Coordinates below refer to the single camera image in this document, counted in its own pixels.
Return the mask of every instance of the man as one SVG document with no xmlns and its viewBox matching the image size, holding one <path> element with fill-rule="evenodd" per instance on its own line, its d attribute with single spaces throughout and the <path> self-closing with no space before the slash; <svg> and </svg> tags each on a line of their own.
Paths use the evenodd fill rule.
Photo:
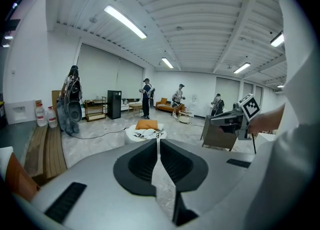
<svg viewBox="0 0 320 230">
<path fill-rule="evenodd" d="M 172 112 L 172 116 L 175 119 L 178 119 L 177 115 L 176 115 L 176 110 L 178 109 L 178 107 L 180 106 L 180 101 L 181 99 L 185 100 L 186 98 L 182 96 L 182 88 L 184 87 L 183 84 L 179 85 L 179 89 L 174 93 L 173 97 L 172 97 L 172 107 L 173 107 L 173 112 Z"/>
<path fill-rule="evenodd" d="M 221 100 L 221 95 L 218 93 L 216 95 L 216 97 L 214 98 L 213 102 L 211 103 L 211 105 L 213 105 L 212 111 L 211 111 L 211 115 L 214 116 L 216 114 L 216 110 L 217 110 L 217 105 L 218 102 Z"/>
<path fill-rule="evenodd" d="M 141 118 L 144 119 L 150 119 L 149 117 L 149 91 L 151 89 L 151 86 L 149 85 L 150 80 L 148 78 L 146 78 L 144 80 L 145 86 L 143 89 L 140 89 L 139 92 L 141 92 L 143 94 L 142 97 L 142 110 L 143 110 L 143 116 L 141 116 Z"/>
</svg>

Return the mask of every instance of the plastic bottle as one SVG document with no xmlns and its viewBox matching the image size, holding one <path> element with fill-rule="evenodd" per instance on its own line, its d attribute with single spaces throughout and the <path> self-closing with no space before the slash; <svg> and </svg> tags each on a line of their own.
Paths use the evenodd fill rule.
<svg viewBox="0 0 320 230">
<path fill-rule="evenodd" d="M 35 115 L 36 115 L 36 123 L 38 126 L 45 126 L 47 124 L 46 116 L 44 108 L 42 107 L 42 104 L 39 103 L 35 109 Z"/>
<path fill-rule="evenodd" d="M 50 128 L 55 128 L 58 126 L 56 112 L 52 109 L 52 106 L 48 107 L 48 123 Z"/>
</svg>

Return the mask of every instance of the jeans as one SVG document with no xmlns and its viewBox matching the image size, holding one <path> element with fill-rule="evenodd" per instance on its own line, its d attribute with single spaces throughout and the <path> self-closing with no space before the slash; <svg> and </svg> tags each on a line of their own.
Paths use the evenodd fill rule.
<svg viewBox="0 0 320 230">
<path fill-rule="evenodd" d="M 142 110 L 143 110 L 143 116 L 149 115 L 149 98 L 142 99 Z"/>
</svg>

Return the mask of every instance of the floor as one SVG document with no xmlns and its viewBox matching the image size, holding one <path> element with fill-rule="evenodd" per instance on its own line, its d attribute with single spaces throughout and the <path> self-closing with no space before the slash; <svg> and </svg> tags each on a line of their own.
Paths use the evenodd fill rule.
<svg viewBox="0 0 320 230">
<path fill-rule="evenodd" d="M 170 113 L 150 109 L 150 118 L 155 119 L 158 123 L 165 124 L 168 139 L 175 139 L 186 142 L 195 146 L 201 146 L 200 140 L 205 120 L 203 118 L 192 118 L 192 124 L 177 122 Z M 121 118 L 111 120 L 108 117 L 103 120 L 87 122 L 82 120 L 79 123 L 80 132 L 77 134 L 80 138 L 90 138 L 101 136 L 95 139 L 77 139 L 62 133 L 62 147 L 67 167 L 71 167 L 81 159 L 90 155 L 111 150 L 124 146 L 125 133 L 121 131 L 125 127 L 136 124 L 140 119 L 138 112 L 122 112 Z M 236 141 L 233 151 L 254 153 L 251 143 L 247 141 Z M 156 187 L 157 202 L 163 209 L 164 213 L 172 219 L 175 203 L 176 188 L 167 172 L 165 171 L 160 160 L 154 168 L 152 175 L 152 184 Z"/>
<path fill-rule="evenodd" d="M 36 121 L 6 125 L 0 129 L 0 148 L 13 147 L 15 157 L 21 165 L 24 165 L 29 142 L 36 126 Z"/>
</svg>

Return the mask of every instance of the black slot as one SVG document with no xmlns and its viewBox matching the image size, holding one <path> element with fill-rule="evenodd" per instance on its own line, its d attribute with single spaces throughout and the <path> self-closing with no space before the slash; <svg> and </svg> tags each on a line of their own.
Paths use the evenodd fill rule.
<svg viewBox="0 0 320 230">
<path fill-rule="evenodd" d="M 67 189 L 47 209 L 45 214 L 58 223 L 62 223 L 69 214 L 81 194 L 86 189 L 85 184 L 71 183 Z"/>
<path fill-rule="evenodd" d="M 245 161 L 241 161 L 241 160 L 237 160 L 237 159 L 229 159 L 226 163 L 236 165 L 239 167 L 243 167 L 243 168 L 249 168 L 249 166 L 251 164 L 250 162 L 245 162 Z"/>
</svg>

